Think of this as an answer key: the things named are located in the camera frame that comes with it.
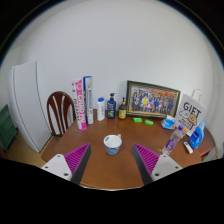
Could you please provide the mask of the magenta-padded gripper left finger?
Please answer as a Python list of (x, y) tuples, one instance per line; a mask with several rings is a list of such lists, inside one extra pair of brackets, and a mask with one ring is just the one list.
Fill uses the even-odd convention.
[(90, 155), (91, 144), (87, 143), (66, 155), (56, 154), (42, 169), (79, 185)]

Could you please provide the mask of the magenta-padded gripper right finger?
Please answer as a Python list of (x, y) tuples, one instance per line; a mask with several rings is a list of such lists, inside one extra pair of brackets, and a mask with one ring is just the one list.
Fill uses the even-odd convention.
[(182, 169), (182, 167), (168, 155), (158, 155), (136, 143), (133, 144), (132, 153), (144, 185), (150, 184)]

